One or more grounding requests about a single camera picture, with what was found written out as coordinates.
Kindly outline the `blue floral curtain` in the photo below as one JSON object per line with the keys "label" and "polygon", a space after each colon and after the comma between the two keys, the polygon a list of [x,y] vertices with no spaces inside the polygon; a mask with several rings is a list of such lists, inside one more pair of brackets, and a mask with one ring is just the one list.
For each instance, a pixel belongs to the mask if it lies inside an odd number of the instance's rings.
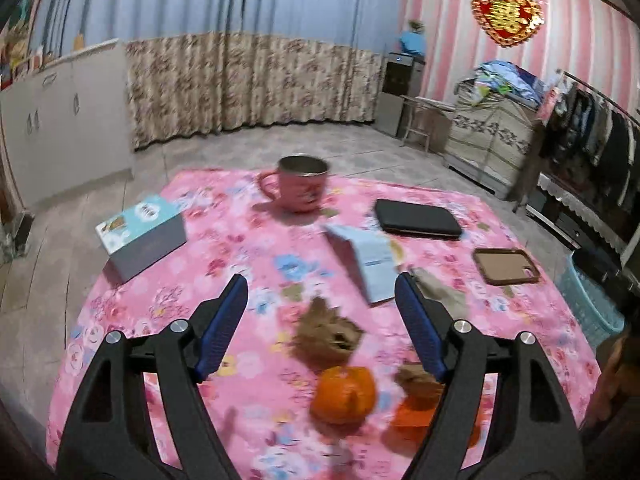
{"label": "blue floral curtain", "polygon": [[116,39],[136,150],[252,120],[247,0],[41,0],[32,48],[70,53]]}
{"label": "blue floral curtain", "polygon": [[250,125],[372,122],[400,0],[244,0]]}

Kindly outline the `pile of clothes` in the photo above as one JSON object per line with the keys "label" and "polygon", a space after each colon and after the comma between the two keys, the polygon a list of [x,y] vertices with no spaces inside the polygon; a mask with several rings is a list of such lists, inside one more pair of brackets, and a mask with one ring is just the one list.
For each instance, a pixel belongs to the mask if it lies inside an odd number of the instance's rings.
{"label": "pile of clothes", "polygon": [[474,76],[476,84],[533,107],[534,110],[540,107],[544,99],[544,82],[508,61],[484,62],[474,70]]}

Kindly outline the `teal grey small box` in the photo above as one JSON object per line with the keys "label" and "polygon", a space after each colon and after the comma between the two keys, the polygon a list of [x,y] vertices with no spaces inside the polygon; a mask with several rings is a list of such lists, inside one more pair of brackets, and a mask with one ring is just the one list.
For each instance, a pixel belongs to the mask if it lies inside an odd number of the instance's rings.
{"label": "teal grey small box", "polygon": [[94,230],[108,255],[108,272],[126,283],[186,244],[178,207],[159,195],[114,214]]}

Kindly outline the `pink floral tablecloth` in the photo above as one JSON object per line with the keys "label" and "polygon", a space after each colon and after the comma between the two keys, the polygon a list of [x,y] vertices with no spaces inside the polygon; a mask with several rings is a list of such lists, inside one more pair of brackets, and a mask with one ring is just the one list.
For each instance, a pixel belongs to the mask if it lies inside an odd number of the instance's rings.
{"label": "pink floral tablecloth", "polygon": [[[375,230],[380,198],[451,211],[462,226],[454,242],[393,237],[405,264],[465,293],[470,321],[486,334],[534,333],[576,418],[582,418],[600,368],[553,281],[497,287],[485,283],[476,248],[514,248],[518,239],[478,197],[398,184],[333,177],[318,218],[272,211],[249,171],[183,171],[163,190],[177,204],[186,244],[125,284],[100,276],[68,337],[50,404],[47,458],[55,460],[82,376],[104,336],[156,333],[216,297],[234,274],[250,285],[238,331],[200,391],[239,474],[245,479],[398,479],[416,445],[394,437],[390,423],[404,394],[397,367],[412,359],[396,306],[371,306],[356,272],[324,234],[326,224]],[[378,404],[351,436],[322,434],[309,417],[316,376],[293,356],[293,337],[312,298],[322,297],[364,330],[352,364],[367,367]]]}

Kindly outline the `round gold lid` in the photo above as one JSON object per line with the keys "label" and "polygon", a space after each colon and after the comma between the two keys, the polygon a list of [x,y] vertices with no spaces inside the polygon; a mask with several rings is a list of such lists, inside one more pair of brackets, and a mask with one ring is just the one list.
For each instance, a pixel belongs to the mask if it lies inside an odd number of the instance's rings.
{"label": "round gold lid", "polygon": [[390,251],[394,259],[395,266],[403,266],[405,264],[405,251],[398,240],[389,240]]}

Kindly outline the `red heart wall decoration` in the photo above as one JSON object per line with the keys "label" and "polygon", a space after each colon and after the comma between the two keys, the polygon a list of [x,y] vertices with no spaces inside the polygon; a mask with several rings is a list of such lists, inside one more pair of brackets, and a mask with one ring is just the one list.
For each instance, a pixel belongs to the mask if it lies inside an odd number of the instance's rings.
{"label": "red heart wall decoration", "polygon": [[537,0],[471,0],[471,8],[480,28],[502,48],[526,42],[544,24]]}

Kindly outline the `clothes rack with garments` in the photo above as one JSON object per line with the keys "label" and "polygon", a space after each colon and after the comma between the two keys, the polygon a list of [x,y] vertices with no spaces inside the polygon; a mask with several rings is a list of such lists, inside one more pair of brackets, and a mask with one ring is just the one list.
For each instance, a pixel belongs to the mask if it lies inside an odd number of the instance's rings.
{"label": "clothes rack with garments", "polygon": [[576,249],[639,259],[639,119],[566,70],[538,108],[541,140],[520,204]]}

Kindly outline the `grey water dispenser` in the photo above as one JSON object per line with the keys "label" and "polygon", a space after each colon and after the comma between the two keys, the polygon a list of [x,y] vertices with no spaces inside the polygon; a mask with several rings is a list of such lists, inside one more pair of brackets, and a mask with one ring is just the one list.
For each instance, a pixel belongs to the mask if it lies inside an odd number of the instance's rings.
{"label": "grey water dispenser", "polygon": [[422,58],[397,52],[386,55],[373,123],[376,130],[393,138],[401,136],[408,122],[406,99],[420,94],[424,68]]}

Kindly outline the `small brown paper scrap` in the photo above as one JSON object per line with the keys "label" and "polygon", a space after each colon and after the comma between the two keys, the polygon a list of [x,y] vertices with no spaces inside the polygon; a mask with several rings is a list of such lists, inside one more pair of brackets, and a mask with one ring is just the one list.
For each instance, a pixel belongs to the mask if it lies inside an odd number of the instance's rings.
{"label": "small brown paper scrap", "polygon": [[439,398],[444,387],[419,363],[404,363],[395,373],[395,382],[407,396],[430,400]]}

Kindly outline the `beige face mask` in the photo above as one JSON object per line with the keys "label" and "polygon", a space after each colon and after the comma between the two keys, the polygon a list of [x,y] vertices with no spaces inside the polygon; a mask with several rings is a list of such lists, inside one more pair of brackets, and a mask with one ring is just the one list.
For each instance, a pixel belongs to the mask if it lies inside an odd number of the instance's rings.
{"label": "beige face mask", "polygon": [[454,320],[469,317],[469,307],[466,304],[464,292],[449,287],[423,268],[413,266],[409,269],[409,273],[416,280],[423,296],[439,301]]}

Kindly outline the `teal plastic laundry basket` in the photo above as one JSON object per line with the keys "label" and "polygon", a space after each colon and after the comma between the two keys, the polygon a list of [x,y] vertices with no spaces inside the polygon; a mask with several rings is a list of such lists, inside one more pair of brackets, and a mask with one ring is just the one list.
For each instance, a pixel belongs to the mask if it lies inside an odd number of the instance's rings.
{"label": "teal plastic laundry basket", "polygon": [[565,268],[555,280],[555,285],[591,349],[596,351],[602,342],[623,331],[625,320],[604,288],[584,270],[580,262],[583,255],[583,252],[572,252],[566,258]]}

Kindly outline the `brown paper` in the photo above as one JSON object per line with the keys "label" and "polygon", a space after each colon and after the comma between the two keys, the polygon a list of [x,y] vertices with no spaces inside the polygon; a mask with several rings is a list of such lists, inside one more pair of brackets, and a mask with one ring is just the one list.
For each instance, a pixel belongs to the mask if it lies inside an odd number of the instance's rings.
{"label": "brown paper", "polygon": [[293,338],[293,356],[314,370],[347,365],[358,349],[364,330],[339,308],[315,296],[299,317]]}

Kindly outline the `blue floral curtain right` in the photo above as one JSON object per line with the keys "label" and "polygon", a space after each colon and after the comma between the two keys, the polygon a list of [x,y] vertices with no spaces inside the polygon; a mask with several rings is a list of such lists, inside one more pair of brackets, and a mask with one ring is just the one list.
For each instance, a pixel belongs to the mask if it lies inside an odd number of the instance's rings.
{"label": "blue floral curtain right", "polygon": [[244,0],[250,125],[372,122],[400,0]]}

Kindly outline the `metal folding stool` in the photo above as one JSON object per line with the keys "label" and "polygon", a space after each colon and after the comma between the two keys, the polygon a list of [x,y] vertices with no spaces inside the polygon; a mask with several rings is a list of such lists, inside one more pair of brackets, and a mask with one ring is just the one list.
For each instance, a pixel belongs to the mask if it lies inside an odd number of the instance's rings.
{"label": "metal folding stool", "polygon": [[401,135],[401,146],[406,146],[412,136],[421,138],[424,153],[430,151],[434,131],[434,118],[440,116],[451,119],[456,109],[444,101],[424,98],[424,96],[403,96],[404,107],[408,110],[408,118],[404,133]]}

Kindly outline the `white low cabinet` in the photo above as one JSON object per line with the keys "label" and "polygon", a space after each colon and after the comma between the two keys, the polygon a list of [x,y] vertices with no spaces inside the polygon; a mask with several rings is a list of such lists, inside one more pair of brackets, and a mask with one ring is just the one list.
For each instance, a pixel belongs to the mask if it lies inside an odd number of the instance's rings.
{"label": "white low cabinet", "polygon": [[1,147],[18,203],[132,168],[127,60],[118,39],[58,58],[1,92]]}

